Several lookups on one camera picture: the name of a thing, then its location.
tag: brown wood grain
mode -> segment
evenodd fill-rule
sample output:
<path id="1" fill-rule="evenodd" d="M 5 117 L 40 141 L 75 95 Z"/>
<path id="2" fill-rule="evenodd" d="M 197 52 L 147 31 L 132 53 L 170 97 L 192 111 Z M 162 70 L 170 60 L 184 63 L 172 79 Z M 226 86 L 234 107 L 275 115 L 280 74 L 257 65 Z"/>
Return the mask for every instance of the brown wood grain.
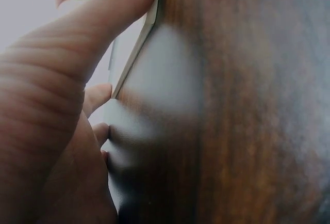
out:
<path id="1" fill-rule="evenodd" d="M 160 0 L 109 103 L 121 223 L 330 221 L 330 0 Z"/>

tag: skin wrinkle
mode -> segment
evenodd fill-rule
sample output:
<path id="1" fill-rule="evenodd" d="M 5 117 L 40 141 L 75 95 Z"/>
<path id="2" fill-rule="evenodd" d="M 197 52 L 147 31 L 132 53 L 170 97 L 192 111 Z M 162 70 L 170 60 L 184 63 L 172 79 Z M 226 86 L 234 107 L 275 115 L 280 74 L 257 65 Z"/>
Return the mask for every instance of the skin wrinkle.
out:
<path id="1" fill-rule="evenodd" d="M 0 109 L 0 123 L 5 123 L 0 126 L 0 161 L 10 171 L 4 176 L 10 176 L 8 180 L 0 175 L 1 223 L 27 223 L 31 218 L 42 223 L 93 223 L 97 216 L 115 223 L 116 210 L 105 197 L 106 165 L 82 110 L 83 100 L 89 99 L 84 88 L 111 40 L 152 2 L 86 0 L 0 55 L 0 88 L 4 89 L 0 103 L 5 104 Z M 109 19 L 114 12 L 118 15 Z M 53 185 L 48 180 L 61 177 L 55 171 L 68 177 Z M 62 198 L 64 191 L 73 196 Z M 47 214 L 37 215 L 39 209 Z"/>

